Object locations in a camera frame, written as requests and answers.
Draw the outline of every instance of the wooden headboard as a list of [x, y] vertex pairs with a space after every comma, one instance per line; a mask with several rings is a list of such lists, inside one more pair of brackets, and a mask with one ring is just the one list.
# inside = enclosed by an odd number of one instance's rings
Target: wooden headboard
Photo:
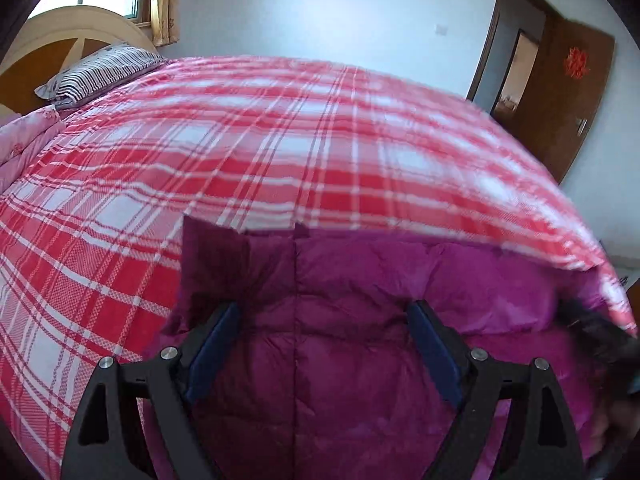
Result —
[[108, 44], [127, 43], [156, 52], [135, 24], [110, 10], [60, 7], [28, 19], [0, 64], [0, 117], [47, 104], [34, 89]]

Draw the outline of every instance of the plaid bed sheet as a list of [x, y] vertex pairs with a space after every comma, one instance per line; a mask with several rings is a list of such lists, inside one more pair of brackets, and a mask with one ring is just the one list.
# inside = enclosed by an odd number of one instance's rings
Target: plaid bed sheet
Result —
[[598, 266], [550, 175], [462, 98], [326, 62], [188, 58], [65, 120], [0, 197], [0, 415], [46, 478], [96, 361], [140, 358], [174, 304], [182, 216], [393, 228]]

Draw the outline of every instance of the bed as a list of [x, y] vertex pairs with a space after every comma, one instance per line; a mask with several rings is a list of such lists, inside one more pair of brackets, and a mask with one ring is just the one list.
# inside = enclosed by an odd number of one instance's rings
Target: bed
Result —
[[[31, 18], [0, 66], [3, 113], [45, 105], [37, 85], [116, 41], [155, 51], [103, 9]], [[62, 123], [0, 195], [0, 418], [44, 478], [60, 474], [96, 362], [140, 359], [171, 312], [186, 214], [236, 230], [409, 230], [596, 269], [610, 316], [635, 330], [553, 178], [458, 96], [322, 61], [185, 58]]]

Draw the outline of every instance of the purple jacket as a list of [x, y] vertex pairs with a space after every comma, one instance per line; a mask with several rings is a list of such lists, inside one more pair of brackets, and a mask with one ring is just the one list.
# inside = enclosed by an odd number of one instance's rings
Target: purple jacket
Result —
[[[596, 270], [553, 269], [499, 248], [397, 232], [238, 234], [184, 220], [180, 297], [147, 356], [203, 322], [221, 300], [242, 310], [238, 341], [192, 409], [228, 480], [415, 479], [454, 417], [406, 326], [422, 299], [469, 346], [551, 362], [583, 450], [593, 370], [552, 325], [557, 296], [604, 308]], [[501, 401], [475, 478], [487, 478], [508, 413]], [[151, 408], [145, 433], [171, 478]]]

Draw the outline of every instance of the striped pillow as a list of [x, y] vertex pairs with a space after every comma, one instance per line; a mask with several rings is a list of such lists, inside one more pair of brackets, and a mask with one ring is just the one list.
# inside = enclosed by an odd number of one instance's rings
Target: striped pillow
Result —
[[78, 108], [167, 61], [126, 43], [108, 45], [59, 72], [35, 93], [55, 104], [57, 110]]

